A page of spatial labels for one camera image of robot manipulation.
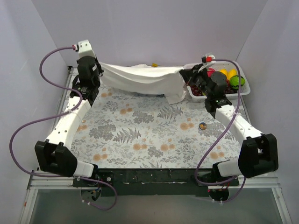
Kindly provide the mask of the round brooch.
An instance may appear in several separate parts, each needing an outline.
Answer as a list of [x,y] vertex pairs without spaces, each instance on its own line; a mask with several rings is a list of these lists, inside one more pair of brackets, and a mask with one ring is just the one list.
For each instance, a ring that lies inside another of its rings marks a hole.
[[204,122],[199,123],[199,128],[200,128],[201,130],[205,130],[205,129],[207,128],[206,123],[204,123]]

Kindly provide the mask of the white t-shirt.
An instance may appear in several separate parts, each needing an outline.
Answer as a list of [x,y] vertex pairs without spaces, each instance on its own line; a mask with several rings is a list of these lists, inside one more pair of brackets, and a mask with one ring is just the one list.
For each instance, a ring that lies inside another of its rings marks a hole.
[[148,95],[164,95],[168,103],[184,100],[185,81],[180,75],[182,67],[151,67],[146,64],[118,66],[101,63],[101,81],[123,91]]

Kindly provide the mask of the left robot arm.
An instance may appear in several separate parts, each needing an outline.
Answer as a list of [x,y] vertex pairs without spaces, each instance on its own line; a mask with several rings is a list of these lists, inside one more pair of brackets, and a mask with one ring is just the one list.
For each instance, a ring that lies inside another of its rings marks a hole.
[[100,87],[103,73],[97,58],[84,56],[77,61],[78,75],[73,80],[72,91],[63,116],[45,141],[38,141],[35,152],[40,169],[56,175],[83,177],[90,187],[99,183],[96,165],[79,161],[71,152],[74,135],[85,114],[91,109]]

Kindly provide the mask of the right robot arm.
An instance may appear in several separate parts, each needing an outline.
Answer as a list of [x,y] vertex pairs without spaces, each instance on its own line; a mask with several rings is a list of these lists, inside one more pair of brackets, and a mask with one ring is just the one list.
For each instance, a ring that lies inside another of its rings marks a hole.
[[241,145],[238,159],[218,162],[211,171],[212,182],[222,185],[228,177],[243,175],[246,178],[274,172],[278,169],[277,139],[254,128],[240,114],[225,95],[226,76],[215,71],[208,75],[206,64],[189,64],[180,71],[186,83],[198,87],[206,95],[205,108],[221,122]]

